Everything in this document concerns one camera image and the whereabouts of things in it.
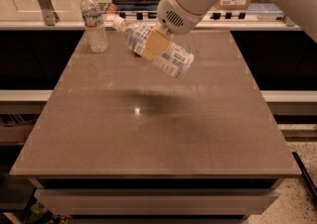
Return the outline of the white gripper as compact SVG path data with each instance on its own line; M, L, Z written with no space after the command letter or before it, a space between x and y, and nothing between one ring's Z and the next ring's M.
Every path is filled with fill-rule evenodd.
M141 56L153 61L170 45L171 33L188 34L205 16L212 4L207 0L160 0L158 20L145 42Z

